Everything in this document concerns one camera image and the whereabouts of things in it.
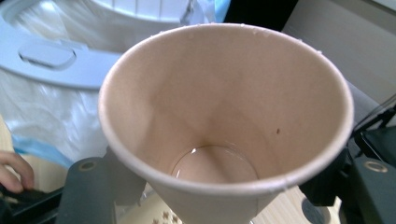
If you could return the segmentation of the brown paper cup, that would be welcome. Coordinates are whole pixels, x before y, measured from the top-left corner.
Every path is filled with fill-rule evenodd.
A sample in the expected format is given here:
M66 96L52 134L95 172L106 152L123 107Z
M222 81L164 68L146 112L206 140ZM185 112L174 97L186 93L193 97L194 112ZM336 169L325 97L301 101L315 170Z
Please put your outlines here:
M248 224L324 170L354 120L348 85L320 51L226 23L133 46L107 74L98 113L119 160L184 224Z

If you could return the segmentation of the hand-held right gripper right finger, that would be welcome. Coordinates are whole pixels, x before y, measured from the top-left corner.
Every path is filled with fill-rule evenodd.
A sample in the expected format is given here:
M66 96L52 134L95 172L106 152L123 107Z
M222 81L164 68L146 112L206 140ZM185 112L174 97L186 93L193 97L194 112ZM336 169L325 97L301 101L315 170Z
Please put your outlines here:
M299 189L314 206L340 199L341 224L396 224L396 168L385 162L351 159L345 149Z

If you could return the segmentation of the dark curtain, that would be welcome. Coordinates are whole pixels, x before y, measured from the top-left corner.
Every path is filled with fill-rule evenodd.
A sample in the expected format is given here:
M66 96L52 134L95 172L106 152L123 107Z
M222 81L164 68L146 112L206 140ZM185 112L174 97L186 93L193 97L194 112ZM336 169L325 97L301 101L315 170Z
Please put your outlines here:
M231 0L224 21L281 31L299 0Z

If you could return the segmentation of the grey plastic lid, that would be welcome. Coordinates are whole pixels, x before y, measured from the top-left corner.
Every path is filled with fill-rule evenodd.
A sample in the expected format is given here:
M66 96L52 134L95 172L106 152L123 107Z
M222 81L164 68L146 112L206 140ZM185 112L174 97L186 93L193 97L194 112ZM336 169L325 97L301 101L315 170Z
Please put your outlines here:
M0 0L0 68L97 90L131 46L179 26L222 22L231 0Z

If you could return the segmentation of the black folding chair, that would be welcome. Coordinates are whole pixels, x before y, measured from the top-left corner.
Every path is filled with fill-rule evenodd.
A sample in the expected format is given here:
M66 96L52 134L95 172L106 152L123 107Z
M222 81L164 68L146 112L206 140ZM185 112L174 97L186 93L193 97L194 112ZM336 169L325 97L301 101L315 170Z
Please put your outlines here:
M360 155L376 159L396 168L396 93L369 112L354 128L351 138Z

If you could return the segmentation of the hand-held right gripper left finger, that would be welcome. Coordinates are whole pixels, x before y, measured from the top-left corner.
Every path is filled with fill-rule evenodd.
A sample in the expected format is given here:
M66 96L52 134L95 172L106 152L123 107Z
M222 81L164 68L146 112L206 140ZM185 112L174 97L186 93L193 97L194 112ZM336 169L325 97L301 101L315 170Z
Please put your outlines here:
M146 184L108 147L68 169L55 224L118 224L116 207L137 204Z

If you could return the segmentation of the beige strainer bucket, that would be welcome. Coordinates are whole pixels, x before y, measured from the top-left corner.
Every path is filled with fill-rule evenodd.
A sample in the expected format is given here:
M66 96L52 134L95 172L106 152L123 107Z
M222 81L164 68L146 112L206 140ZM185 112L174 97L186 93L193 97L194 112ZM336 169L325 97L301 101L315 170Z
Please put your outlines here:
M117 224L185 224L147 184L134 205L116 206Z

